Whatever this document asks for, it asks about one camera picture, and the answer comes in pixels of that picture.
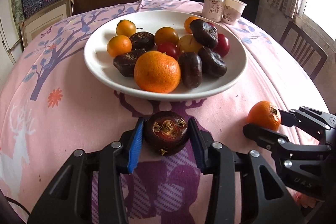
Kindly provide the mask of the person's right hand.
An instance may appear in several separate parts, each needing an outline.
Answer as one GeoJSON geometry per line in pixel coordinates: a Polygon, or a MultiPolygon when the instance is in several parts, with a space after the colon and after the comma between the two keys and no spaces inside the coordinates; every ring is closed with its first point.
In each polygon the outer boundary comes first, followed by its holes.
{"type": "Polygon", "coordinates": [[[315,208],[318,200],[307,196],[299,191],[294,191],[294,200],[296,201],[297,205],[300,207],[304,207],[304,208],[315,208]]]}

